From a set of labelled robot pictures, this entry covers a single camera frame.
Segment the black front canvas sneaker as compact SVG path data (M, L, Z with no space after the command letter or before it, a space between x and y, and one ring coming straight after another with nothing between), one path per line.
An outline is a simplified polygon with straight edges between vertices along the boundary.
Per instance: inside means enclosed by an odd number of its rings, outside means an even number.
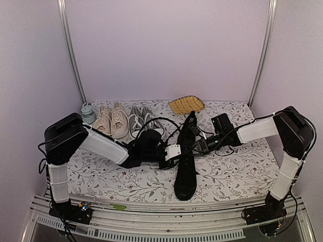
M178 200L190 200L197 187L195 160L191 153L181 155L174 183L174 193Z

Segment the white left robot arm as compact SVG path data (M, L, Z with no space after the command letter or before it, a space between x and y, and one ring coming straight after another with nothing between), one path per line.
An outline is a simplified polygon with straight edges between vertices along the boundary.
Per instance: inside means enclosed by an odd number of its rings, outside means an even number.
M48 127L44 132L44 167L50 186L50 215L62 220L89 223L92 209L89 203L72 205L68 192L67 164L78 150L86 150L107 158L123 168L139 167L143 162L157 162L160 169L174 165L181 154L178 144L169 145L155 130L141 129L129 144L119 142L111 136L84 123L81 116L72 113Z

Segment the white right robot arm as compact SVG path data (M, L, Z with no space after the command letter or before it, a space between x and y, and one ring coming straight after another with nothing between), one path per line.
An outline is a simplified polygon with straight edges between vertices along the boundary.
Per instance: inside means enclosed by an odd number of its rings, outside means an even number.
M225 113L211 121L215 134L200 138L189 146L195 155L206 155L225 146L237 147L271 136L280 137L284 156L276 181L266 195L265 204L245 208L242 217L247 224L255 224L286 216L284 202L292 194L292 186L316 142L316 129L312 122L292 106L239 127L234 127Z

